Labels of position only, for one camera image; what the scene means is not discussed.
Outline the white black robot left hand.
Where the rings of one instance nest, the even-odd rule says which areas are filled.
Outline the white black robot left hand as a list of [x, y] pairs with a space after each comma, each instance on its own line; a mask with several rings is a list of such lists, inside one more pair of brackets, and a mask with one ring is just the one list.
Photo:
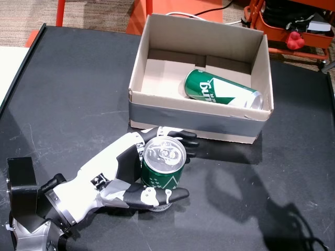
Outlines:
[[101, 207], [165, 210], [189, 195], [178, 182], [184, 165], [195, 156], [196, 139], [195, 133], [173, 127], [126, 133], [47, 198], [71, 225]]

